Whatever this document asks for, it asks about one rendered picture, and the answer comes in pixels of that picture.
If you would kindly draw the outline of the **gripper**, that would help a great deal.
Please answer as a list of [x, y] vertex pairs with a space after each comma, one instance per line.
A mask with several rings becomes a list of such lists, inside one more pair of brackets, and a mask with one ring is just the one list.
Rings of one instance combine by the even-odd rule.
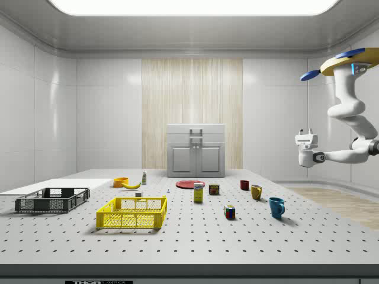
[[307, 134], [303, 133], [300, 129], [299, 133], [295, 136], [297, 146], [302, 146], [304, 149], [315, 149], [318, 147], [318, 135], [313, 134], [313, 130], [309, 128]]

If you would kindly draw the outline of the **blue mug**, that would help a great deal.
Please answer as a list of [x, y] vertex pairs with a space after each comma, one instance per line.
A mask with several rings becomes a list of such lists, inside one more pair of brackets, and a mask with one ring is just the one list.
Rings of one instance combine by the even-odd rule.
[[282, 214], [285, 212], [284, 200], [277, 197], [269, 198], [269, 206], [273, 218], [281, 219]]

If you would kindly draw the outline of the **drone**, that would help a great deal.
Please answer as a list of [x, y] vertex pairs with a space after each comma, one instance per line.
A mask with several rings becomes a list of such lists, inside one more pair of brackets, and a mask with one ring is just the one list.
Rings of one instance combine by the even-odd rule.
[[365, 72], [379, 64], [379, 48], [360, 48], [338, 54], [325, 61], [320, 69], [305, 73], [300, 80], [312, 79], [320, 73], [325, 76], [333, 76], [333, 70], [336, 67], [346, 64], [351, 67], [353, 75]]

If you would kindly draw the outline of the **white cabinet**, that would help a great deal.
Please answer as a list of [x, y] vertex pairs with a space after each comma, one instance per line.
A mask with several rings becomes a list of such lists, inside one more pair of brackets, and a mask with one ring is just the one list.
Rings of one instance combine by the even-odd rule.
[[224, 177], [224, 124], [168, 124], [169, 177]]

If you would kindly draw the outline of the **yellow white carton box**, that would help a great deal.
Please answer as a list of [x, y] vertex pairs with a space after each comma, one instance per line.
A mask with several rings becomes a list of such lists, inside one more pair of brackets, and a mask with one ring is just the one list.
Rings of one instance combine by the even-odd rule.
[[204, 182], [195, 182], [194, 183], [194, 202], [202, 203], [203, 202], [203, 189]]

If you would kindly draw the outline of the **red plate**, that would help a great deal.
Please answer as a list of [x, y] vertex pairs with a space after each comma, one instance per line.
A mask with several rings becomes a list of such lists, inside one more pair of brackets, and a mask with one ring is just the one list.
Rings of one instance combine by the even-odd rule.
[[194, 185], [196, 183], [200, 183], [202, 186], [205, 186], [205, 183], [200, 180], [180, 180], [176, 183], [176, 187], [181, 189], [194, 189]]

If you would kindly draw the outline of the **yellow basket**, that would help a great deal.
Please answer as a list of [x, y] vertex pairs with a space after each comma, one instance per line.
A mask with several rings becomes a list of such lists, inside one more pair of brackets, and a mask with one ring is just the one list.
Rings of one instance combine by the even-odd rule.
[[97, 228], [161, 228], [167, 198], [116, 197], [96, 212]]

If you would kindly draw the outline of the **dark grey basket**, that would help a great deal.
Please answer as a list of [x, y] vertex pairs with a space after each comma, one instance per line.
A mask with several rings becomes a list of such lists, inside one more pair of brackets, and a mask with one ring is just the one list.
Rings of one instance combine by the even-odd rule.
[[19, 213], [67, 213], [90, 197], [89, 188], [43, 188], [15, 200]]

